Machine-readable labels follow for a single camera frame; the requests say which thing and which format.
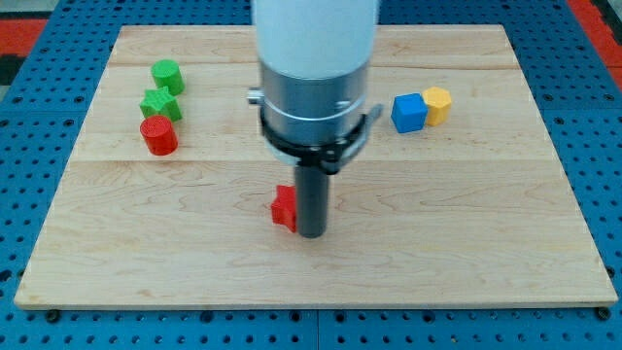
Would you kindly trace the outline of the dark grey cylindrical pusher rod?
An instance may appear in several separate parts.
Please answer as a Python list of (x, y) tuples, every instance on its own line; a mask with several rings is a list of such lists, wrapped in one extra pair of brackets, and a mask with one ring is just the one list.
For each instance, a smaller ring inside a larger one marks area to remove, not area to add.
[(317, 238), (327, 229), (329, 177), (316, 167), (294, 169), (296, 228), (305, 238)]

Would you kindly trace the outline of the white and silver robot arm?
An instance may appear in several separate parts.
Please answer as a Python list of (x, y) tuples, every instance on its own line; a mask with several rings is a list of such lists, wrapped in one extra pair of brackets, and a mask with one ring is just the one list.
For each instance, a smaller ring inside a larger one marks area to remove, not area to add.
[(364, 147), (382, 108), (363, 111), (379, 0), (255, 0), (261, 133), (294, 168), (296, 229), (327, 229), (329, 178)]

